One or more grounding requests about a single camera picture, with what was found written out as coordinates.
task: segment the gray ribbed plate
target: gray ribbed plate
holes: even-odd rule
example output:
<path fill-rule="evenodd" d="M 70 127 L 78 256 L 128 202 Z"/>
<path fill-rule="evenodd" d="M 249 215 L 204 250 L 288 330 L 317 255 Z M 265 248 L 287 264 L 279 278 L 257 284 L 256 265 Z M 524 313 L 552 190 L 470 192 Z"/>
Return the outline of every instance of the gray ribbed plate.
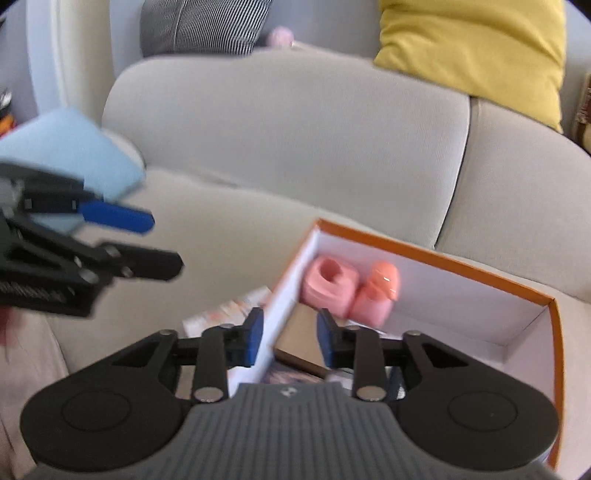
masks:
<path fill-rule="evenodd" d="M 28 480 L 537 480 L 541 463 L 509 472 L 449 466 L 407 439 L 389 408 L 339 384 L 241 385 L 224 403 L 194 407 L 178 435 L 136 465 L 100 474 L 39 466 Z"/>

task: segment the metal pin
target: metal pin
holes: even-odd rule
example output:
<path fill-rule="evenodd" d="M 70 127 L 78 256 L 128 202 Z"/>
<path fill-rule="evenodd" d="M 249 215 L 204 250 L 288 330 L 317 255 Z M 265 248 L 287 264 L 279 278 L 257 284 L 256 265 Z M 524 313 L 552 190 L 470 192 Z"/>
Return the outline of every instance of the metal pin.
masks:
<path fill-rule="evenodd" d="M 84 280 L 85 282 L 92 284 L 98 283 L 100 280 L 99 276 L 96 273 L 94 273 L 91 270 L 88 270 L 87 268 L 80 270 L 78 272 L 78 275 L 80 275 L 82 280 Z"/>
<path fill-rule="evenodd" d="M 357 390 L 357 397 L 363 401 L 381 401 L 386 398 L 386 391 L 382 387 L 368 385 Z"/>
<path fill-rule="evenodd" d="M 117 250 L 113 245 L 107 245 L 105 247 L 105 252 L 107 252 L 109 256 L 113 258 L 121 256 L 121 252 L 119 252 L 119 250 Z"/>
<path fill-rule="evenodd" d="M 203 387 L 196 390 L 193 396 L 201 403 L 215 403 L 223 398 L 223 391 L 217 387 Z"/>
<path fill-rule="evenodd" d="M 131 270 L 129 267 L 123 267 L 121 268 L 121 274 L 125 277 L 125 278 L 131 278 L 134 276 L 134 272 L 133 270 Z"/>

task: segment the striped pillow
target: striped pillow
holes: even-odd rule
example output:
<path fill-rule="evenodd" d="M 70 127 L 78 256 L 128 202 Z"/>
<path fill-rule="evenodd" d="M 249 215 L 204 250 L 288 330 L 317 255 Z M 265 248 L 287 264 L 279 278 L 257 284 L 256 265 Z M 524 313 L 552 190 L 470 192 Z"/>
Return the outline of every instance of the striped pillow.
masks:
<path fill-rule="evenodd" d="M 144 57 L 165 53 L 251 53 L 272 0 L 145 0 Z"/>

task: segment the pink cup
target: pink cup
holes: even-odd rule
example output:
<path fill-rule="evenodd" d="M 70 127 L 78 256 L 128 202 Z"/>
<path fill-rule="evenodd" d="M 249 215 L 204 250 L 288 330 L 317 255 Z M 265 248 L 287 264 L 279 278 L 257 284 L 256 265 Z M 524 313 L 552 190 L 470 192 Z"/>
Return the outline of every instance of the pink cup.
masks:
<path fill-rule="evenodd" d="M 387 262 L 376 263 L 353 302 L 349 318 L 371 328 L 380 328 L 390 316 L 394 301 L 398 300 L 399 287 L 398 269 Z"/>
<path fill-rule="evenodd" d="M 315 309 L 328 309 L 345 317 L 359 284 L 359 274 L 351 265 L 321 255 L 309 266 L 301 288 L 303 303 Z"/>

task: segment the sofa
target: sofa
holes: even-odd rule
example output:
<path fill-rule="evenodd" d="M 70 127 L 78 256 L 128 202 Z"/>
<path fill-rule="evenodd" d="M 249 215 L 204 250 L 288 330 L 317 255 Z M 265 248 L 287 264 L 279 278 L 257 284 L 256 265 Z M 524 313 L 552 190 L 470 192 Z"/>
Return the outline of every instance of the sofa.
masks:
<path fill-rule="evenodd" d="M 91 319 L 25 315 L 0 355 L 0 462 L 33 465 L 18 413 L 39 388 L 259 286 L 273 287 L 318 217 L 460 257 L 558 300 L 566 417 L 557 472 L 591 458 L 591 161 L 519 114 L 322 50 L 244 59 L 157 57 L 116 81 L 102 127 L 145 163 L 126 202 L 152 210 L 144 237 L 77 237 L 178 251 L 170 283 L 121 281 Z"/>

